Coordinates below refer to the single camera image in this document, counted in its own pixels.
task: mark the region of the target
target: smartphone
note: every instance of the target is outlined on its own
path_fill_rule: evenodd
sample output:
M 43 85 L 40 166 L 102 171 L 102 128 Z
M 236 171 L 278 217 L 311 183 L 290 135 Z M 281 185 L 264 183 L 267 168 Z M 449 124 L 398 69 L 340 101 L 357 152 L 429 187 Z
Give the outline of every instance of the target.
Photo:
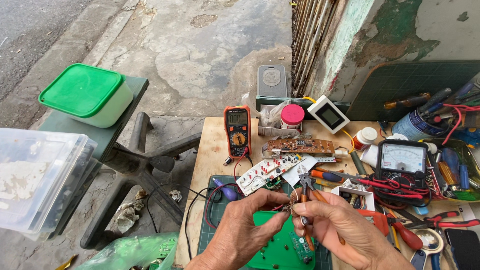
M 480 267 L 480 241 L 477 233 L 469 230 L 445 229 L 447 242 L 452 246 L 452 253 L 458 270 L 476 270 Z

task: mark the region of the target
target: orange digital multimeter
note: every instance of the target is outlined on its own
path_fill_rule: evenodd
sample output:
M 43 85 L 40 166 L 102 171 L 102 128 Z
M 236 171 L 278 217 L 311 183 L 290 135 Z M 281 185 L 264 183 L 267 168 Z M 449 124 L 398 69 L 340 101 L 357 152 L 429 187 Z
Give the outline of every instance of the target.
M 227 133 L 228 155 L 231 158 L 239 158 L 246 147 L 251 153 L 250 108 L 248 106 L 227 106 L 223 111 L 223 119 Z

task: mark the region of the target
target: plastic bag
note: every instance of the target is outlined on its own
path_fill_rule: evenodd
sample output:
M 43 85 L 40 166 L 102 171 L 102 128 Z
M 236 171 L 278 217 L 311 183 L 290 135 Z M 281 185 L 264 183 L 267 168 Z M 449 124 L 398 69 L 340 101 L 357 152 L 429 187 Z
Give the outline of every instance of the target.
M 268 111 L 267 108 L 263 108 L 260 112 L 262 126 L 280 128 L 280 115 L 282 114 L 283 108 L 288 104 L 290 104 L 290 99 L 278 104 L 270 111 Z
M 257 111 L 255 108 L 255 105 L 249 98 L 250 93 L 245 93 L 243 96 L 241 96 L 241 103 L 243 105 L 247 105 L 248 108 L 250 108 L 250 115 L 253 117 L 260 117 L 260 113 Z
M 179 233 L 156 233 L 150 236 L 131 236 L 119 238 L 97 255 L 76 270 L 126 270 L 130 267 L 139 265 L 148 266 L 160 255 L 160 245 L 175 239 L 178 242 Z M 168 270 L 173 264 L 177 244 L 171 249 L 168 256 L 163 259 L 158 270 Z

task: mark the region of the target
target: red-handled pliers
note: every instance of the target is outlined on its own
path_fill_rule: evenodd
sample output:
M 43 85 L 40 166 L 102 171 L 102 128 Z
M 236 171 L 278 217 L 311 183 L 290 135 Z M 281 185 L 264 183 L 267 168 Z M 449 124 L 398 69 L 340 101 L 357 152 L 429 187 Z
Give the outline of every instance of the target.
M 424 228 L 443 228 L 443 227 L 452 227 L 452 228 L 461 228 L 461 227 L 471 227 L 480 225 L 480 220 L 469 220 L 469 221 L 441 221 L 444 218 L 456 217 L 459 216 L 458 211 L 449 211 L 443 212 L 438 215 L 435 215 L 431 218 L 424 218 L 422 221 L 415 221 L 409 224 L 405 224 L 405 228 L 409 230 L 413 229 L 424 229 Z

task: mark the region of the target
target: asphalt road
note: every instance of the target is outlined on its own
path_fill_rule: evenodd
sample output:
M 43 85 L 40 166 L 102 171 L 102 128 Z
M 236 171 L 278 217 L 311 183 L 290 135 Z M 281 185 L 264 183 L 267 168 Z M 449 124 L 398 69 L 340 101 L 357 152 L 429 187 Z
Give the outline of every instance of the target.
M 0 101 L 91 1 L 0 0 Z

